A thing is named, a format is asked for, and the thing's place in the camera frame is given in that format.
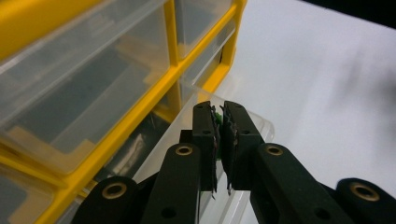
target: screw hole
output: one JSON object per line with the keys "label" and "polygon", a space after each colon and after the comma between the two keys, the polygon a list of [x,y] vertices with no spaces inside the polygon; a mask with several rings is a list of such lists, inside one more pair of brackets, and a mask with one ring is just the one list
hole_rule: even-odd
{"label": "screw hole", "polygon": [[121,182],[112,183],[107,185],[102,190],[102,196],[106,199],[116,199],[126,192],[126,185]]}
{"label": "screw hole", "polygon": [[352,183],[350,188],[356,196],[362,198],[363,200],[370,202],[376,202],[379,200],[378,193],[363,184]]}
{"label": "screw hole", "polygon": [[314,212],[318,218],[321,218],[324,220],[329,220],[331,218],[330,213],[323,208],[317,208],[317,209],[315,209]]}
{"label": "screw hole", "polygon": [[176,154],[179,156],[187,156],[192,153],[192,148],[190,147],[178,147],[176,149]]}
{"label": "screw hole", "polygon": [[274,156],[280,156],[283,154],[283,150],[277,147],[268,147],[267,152]]}
{"label": "screw hole", "polygon": [[166,207],[161,211],[164,218],[172,218],[176,216],[176,210],[173,207]]}

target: small green object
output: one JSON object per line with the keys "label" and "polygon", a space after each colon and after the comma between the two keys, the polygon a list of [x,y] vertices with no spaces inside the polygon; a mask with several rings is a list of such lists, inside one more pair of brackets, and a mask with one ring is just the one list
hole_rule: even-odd
{"label": "small green object", "polygon": [[[216,112],[216,113],[215,113],[215,118],[216,118],[216,119],[215,119],[215,122],[218,124],[218,127],[219,127],[219,132],[221,132],[222,115],[219,114],[218,112]],[[216,159],[217,159],[218,161],[221,160],[221,141],[219,141]]]}

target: yellow storage drawer unit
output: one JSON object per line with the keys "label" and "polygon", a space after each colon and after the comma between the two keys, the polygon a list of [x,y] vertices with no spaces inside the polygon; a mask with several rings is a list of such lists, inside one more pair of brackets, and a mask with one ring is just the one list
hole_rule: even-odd
{"label": "yellow storage drawer unit", "polygon": [[114,1],[4,64],[4,142],[54,171],[73,171],[169,68],[161,6]]}
{"label": "yellow storage drawer unit", "polygon": [[[21,196],[0,203],[1,221],[58,220],[149,112],[177,116],[183,73],[182,82],[214,91],[233,62],[245,3],[1,2],[0,197]],[[31,194],[40,206],[14,219]]]}

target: plastic drawer front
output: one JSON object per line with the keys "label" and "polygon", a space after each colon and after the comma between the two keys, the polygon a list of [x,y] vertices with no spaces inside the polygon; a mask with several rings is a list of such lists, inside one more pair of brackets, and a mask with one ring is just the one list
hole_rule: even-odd
{"label": "plastic drawer front", "polygon": [[103,3],[1,65],[1,140],[73,171],[168,69],[162,3]]}
{"label": "plastic drawer front", "polygon": [[175,0],[177,42],[181,58],[186,57],[227,12],[231,3],[232,0]]}
{"label": "plastic drawer front", "polygon": [[0,223],[34,223],[52,197],[46,184],[0,164]]}
{"label": "plastic drawer front", "polygon": [[229,21],[220,33],[212,40],[198,58],[187,68],[180,80],[184,85],[180,85],[181,98],[183,102],[191,96],[193,85],[202,88],[207,79],[221,63],[222,47],[235,31],[235,22]]}

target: black mechanical arm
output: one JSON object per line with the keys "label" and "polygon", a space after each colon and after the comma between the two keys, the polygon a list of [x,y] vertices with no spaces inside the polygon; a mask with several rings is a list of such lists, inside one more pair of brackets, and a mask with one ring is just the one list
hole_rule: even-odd
{"label": "black mechanical arm", "polygon": [[378,186],[343,179],[320,184],[292,153],[265,143],[239,104],[210,102],[193,109],[192,130],[182,130],[161,170],[136,184],[113,176],[92,190],[73,223],[198,223],[201,191],[216,191],[216,160],[227,189],[249,190],[259,223],[396,223],[396,200]]}

